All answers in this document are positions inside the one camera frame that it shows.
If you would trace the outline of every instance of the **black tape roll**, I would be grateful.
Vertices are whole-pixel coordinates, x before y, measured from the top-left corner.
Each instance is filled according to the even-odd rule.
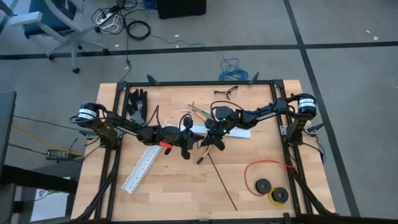
[[[287,202],[287,199],[289,199],[289,193],[287,193],[287,190],[284,189],[283,187],[278,187],[276,188],[272,193],[271,193],[272,199],[276,202],[280,203],[285,203]]]
[[[271,190],[271,183],[267,179],[259,179],[256,182],[256,190],[260,194],[268,194]]]

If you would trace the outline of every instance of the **office chair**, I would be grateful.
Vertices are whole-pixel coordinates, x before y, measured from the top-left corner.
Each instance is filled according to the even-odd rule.
[[[109,55],[109,50],[103,44],[82,39],[96,24],[87,28],[80,27],[83,15],[83,1],[85,0],[32,0],[29,13],[14,16],[10,19],[11,26],[24,26],[25,36],[47,34],[60,44],[46,53],[50,60],[54,60],[52,53],[70,47],[72,67],[74,73],[79,73],[76,67],[76,48],[82,49],[80,44],[94,45],[103,48],[103,53]]]

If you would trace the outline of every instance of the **red clip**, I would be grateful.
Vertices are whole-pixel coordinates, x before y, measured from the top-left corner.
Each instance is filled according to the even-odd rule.
[[[168,148],[168,149],[172,149],[172,148],[173,148],[172,145],[167,144],[166,142],[162,142],[162,141],[159,142],[159,145],[160,145],[160,146],[164,146],[164,147],[166,147],[166,148]]]

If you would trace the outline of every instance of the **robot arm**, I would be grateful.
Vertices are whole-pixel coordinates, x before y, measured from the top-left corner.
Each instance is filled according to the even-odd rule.
[[[292,106],[289,106],[289,103],[293,101],[298,103],[297,113]],[[274,103],[269,103],[267,106],[254,111],[244,110],[243,108],[233,111],[227,106],[212,107],[211,116],[213,119],[206,120],[205,126],[209,131],[201,145],[214,144],[218,149],[224,150],[225,145],[221,140],[233,128],[250,129],[258,122],[278,114],[289,115],[294,118],[294,123],[287,127],[286,138],[291,144],[301,144],[302,130],[305,123],[317,115],[315,98],[305,93],[293,95],[290,98],[278,98]]]
[[[106,112],[105,118],[99,118],[100,110]],[[90,128],[101,137],[101,145],[108,148],[120,147],[120,138],[115,129],[120,129],[134,135],[140,142],[147,146],[159,145],[166,146],[170,152],[173,146],[181,147],[181,155],[184,159],[190,158],[188,150],[204,137],[193,133],[192,118],[184,116],[184,131],[178,127],[167,126],[162,128],[160,125],[148,126],[137,124],[130,120],[120,117],[117,113],[107,111],[106,108],[97,103],[86,103],[81,105],[78,115],[72,123],[76,123],[83,128]]]

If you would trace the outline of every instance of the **black box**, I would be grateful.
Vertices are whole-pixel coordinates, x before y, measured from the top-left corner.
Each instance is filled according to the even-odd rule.
[[[156,0],[156,5],[161,19],[206,13],[206,0]]]

